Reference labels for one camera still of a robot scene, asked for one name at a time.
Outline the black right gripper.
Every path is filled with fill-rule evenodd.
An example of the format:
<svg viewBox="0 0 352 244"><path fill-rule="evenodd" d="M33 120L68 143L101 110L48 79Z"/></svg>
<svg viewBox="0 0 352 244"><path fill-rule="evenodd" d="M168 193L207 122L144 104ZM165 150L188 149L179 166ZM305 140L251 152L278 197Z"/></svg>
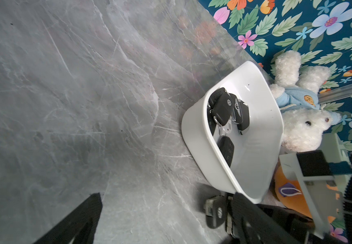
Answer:
<svg viewBox="0 0 352 244"><path fill-rule="evenodd" d="M286 217L283 224L276 222L264 228L273 230L268 235L270 244L305 244L310 238L322 243L341 243L329 235L328 217L344 220L348 241L352 244L352 176L344 193L330 190L328 183L334 183L334 174L339 173L337 163L327 163L322 151L286 154L279 157L283 173L290 180L296 180L312 216L311 222ZM352 174L351 162L342 163Z"/></svg>

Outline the black car key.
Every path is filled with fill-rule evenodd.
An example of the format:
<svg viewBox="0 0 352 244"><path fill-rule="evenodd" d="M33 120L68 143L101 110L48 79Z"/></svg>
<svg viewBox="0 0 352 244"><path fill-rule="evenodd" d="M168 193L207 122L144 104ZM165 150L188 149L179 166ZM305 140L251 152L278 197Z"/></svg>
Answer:
<svg viewBox="0 0 352 244"><path fill-rule="evenodd" d="M206 200L204 206L206 223L210 229L220 227L227 220L227 198L215 196Z"/></svg>
<svg viewBox="0 0 352 244"><path fill-rule="evenodd" d="M227 136L222 136L218 142L218 147L229 167L231 167L235 146L232 140Z"/></svg>
<svg viewBox="0 0 352 244"><path fill-rule="evenodd" d="M233 111L233 102L230 94L224 92L218 98L211 110L211 116L219 126L225 126Z"/></svg>
<svg viewBox="0 0 352 244"><path fill-rule="evenodd" d="M230 97L231 97L231 102L233 106L232 121L234 124L239 125L243 122L240 102L236 95L230 93Z"/></svg>
<svg viewBox="0 0 352 244"><path fill-rule="evenodd" d="M217 124L214 121L213 116L211 115L211 109L209 107L207 108L207 119L208 119L208 126L210 129L211 135L214 135Z"/></svg>

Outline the black car key front isolated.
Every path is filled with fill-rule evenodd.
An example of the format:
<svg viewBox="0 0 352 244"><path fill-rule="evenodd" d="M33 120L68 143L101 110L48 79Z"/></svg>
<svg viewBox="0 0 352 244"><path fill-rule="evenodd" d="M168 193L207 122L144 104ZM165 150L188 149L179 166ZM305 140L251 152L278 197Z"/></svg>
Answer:
<svg viewBox="0 0 352 244"><path fill-rule="evenodd" d="M213 108L214 105L216 104L216 102L218 101L218 99L224 94L226 93L226 89L221 87L217 90L215 90L209 97L208 99L208 105L210 108Z"/></svg>

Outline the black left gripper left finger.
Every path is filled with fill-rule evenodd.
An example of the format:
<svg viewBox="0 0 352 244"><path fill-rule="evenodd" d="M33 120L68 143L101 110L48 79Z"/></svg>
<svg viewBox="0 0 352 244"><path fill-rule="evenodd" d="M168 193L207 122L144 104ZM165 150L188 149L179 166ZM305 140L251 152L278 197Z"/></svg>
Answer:
<svg viewBox="0 0 352 244"><path fill-rule="evenodd" d="M100 193L90 195L35 244L92 244L102 208Z"/></svg>

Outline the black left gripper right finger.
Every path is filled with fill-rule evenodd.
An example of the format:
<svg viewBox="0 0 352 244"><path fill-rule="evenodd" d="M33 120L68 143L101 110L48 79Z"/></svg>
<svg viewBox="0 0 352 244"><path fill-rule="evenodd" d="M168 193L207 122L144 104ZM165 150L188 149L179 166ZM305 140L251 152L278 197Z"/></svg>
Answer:
<svg viewBox="0 0 352 244"><path fill-rule="evenodd" d="M298 241L279 226L256 204L246 196L236 193L231 203L232 218L235 221L239 235L245 233L245 223L250 224L252 230L260 236L264 244L297 244Z"/></svg>

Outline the white plastic storage box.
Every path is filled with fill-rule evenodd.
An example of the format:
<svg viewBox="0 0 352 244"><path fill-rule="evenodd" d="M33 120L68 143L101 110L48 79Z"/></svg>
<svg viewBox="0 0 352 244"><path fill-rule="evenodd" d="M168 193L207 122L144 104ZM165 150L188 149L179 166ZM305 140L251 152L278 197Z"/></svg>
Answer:
<svg viewBox="0 0 352 244"><path fill-rule="evenodd" d="M235 146L232 163L219 147L219 130L211 133L207 107L211 94L225 88L249 107L250 126L240 134L237 126L227 136ZM279 107L259 66L244 62L214 85L184 114L183 139L209 184L231 194L241 193L258 204L266 195L276 167L282 141L283 120Z"/></svg>

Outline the black silver flip key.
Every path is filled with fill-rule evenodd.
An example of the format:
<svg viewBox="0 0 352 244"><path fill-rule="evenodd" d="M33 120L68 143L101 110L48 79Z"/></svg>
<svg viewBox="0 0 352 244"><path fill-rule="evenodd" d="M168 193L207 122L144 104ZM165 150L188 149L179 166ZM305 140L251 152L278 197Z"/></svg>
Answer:
<svg viewBox="0 0 352 244"><path fill-rule="evenodd" d="M250 114L249 114L249 107L246 103L242 100L240 102L240 110L242 116L242 122L237 125L238 131L241 135L245 135L246 132L249 130L250 127Z"/></svg>

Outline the white car key fob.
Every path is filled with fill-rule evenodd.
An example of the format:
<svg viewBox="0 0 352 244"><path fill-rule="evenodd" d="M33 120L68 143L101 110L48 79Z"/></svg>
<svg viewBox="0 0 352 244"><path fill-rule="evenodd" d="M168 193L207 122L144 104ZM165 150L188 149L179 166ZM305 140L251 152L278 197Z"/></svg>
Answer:
<svg viewBox="0 0 352 244"><path fill-rule="evenodd" d="M232 131L232 121L229 120L224 126L219 126L219 135L228 136Z"/></svg>

